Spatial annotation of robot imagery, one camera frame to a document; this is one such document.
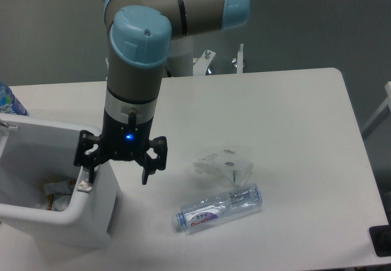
white table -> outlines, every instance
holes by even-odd
[[[105,83],[12,87],[36,117],[101,126]],[[368,229],[387,223],[341,74],[335,69],[164,79],[151,137],[167,169],[141,185],[112,162],[124,198],[107,249],[38,241],[0,226],[1,270],[314,270],[391,262]],[[219,147],[254,162],[261,212],[192,235],[170,216],[229,188],[192,162]]]

bottle cap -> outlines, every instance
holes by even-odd
[[[172,224],[174,225],[175,230],[179,233],[182,230],[181,223],[179,220],[179,213],[171,216]]]

blue bottle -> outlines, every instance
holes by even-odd
[[[11,89],[2,82],[0,82],[0,113],[29,115]]]

white box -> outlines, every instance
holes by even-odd
[[[0,221],[39,239],[86,247],[104,247],[121,197],[110,163],[88,174],[73,165],[80,130],[73,123],[19,115],[0,115]],[[47,182],[77,179],[70,204],[62,212],[42,209]]]

black object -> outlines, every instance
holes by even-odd
[[[103,131],[102,135],[95,136],[89,131],[81,131],[79,143],[75,155],[75,166],[83,166],[89,171],[89,182],[95,179],[95,167],[108,160],[136,161],[144,168],[142,184],[147,184],[148,177],[155,174],[156,170],[166,169],[167,162],[167,139],[157,137],[149,140],[149,132],[152,120],[136,126],[136,113],[128,115],[128,125],[117,122],[104,112],[104,123],[109,131]],[[94,145],[98,145],[95,151],[86,153]],[[156,154],[153,159],[147,153],[152,148]]]
[[[369,233],[377,256],[391,256],[391,225],[372,226]]]

